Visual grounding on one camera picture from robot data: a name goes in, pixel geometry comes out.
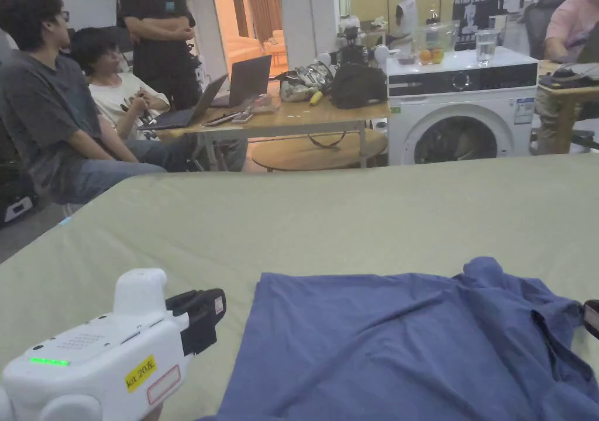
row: black poster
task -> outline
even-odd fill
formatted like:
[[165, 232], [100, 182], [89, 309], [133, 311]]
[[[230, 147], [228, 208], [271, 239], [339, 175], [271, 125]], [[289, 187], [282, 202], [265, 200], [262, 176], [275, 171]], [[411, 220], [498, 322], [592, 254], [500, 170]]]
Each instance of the black poster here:
[[474, 33], [489, 28], [490, 16], [503, 13], [503, 0], [453, 0], [453, 20], [461, 21], [456, 51], [475, 49]]

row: orange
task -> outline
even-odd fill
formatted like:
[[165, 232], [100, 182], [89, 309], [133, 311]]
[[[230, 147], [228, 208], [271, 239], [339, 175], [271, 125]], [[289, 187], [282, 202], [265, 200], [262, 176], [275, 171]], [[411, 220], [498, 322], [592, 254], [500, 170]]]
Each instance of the orange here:
[[441, 64], [443, 62], [444, 57], [445, 57], [445, 52], [442, 49], [434, 49], [432, 51], [433, 64]]
[[420, 52], [420, 62], [424, 65], [430, 64], [432, 61], [432, 53], [424, 49]]

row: gray t-shirt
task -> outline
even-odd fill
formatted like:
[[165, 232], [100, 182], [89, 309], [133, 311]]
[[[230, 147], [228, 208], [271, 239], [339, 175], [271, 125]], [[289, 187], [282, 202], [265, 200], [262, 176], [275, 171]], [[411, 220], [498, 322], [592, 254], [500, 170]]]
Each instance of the gray t-shirt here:
[[85, 161], [66, 141], [79, 129], [101, 137], [81, 69], [62, 56], [52, 70], [15, 51], [0, 67], [0, 118], [36, 186], [53, 195], [66, 192]]

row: yellow sticker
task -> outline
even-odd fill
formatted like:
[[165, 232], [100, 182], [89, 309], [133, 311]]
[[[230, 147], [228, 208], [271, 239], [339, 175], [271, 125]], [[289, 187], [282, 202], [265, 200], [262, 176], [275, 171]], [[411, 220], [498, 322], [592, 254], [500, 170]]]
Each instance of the yellow sticker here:
[[154, 362], [154, 355], [148, 356], [144, 362], [137, 368], [127, 374], [125, 377], [125, 383], [127, 384], [127, 390], [129, 393], [133, 393], [135, 390], [140, 388], [142, 384], [148, 380], [156, 370], [156, 362]]

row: control panel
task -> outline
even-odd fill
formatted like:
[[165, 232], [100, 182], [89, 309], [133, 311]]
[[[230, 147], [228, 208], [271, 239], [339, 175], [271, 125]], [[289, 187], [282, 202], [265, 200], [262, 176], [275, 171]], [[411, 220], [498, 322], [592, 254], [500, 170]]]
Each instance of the control panel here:
[[456, 92], [527, 88], [535, 87], [537, 79], [537, 64], [395, 75], [389, 77], [389, 96], [453, 94]]

